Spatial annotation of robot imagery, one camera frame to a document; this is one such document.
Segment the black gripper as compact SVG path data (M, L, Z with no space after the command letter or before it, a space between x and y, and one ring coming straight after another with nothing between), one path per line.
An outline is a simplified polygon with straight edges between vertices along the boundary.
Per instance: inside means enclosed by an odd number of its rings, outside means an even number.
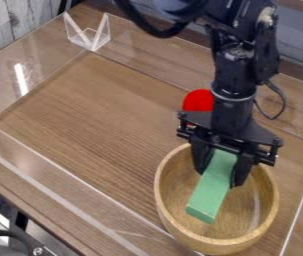
M254 165L275 165L283 140L252 117L256 87L232 91L212 82L211 111L179 111L177 136L191 145L193 167L201 175L213 152L225 151L236 156L229 187L241 186Z

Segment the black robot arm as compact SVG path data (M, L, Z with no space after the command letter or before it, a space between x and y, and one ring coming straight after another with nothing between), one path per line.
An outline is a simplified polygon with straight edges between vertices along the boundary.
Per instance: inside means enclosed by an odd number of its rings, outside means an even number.
M276 46L278 5L274 0L155 0L155 6L173 24L156 28L129 0L115 3L151 36L176 36L191 23L208 34L215 77L211 83L212 109L181 110L177 135L191 144L193 166L203 173L212 154L221 150L236 156L228 178L240 186L258 164L274 165L283 141L252 118L259 108L258 87L267 86L276 94L280 88L271 82L279 73L280 56Z

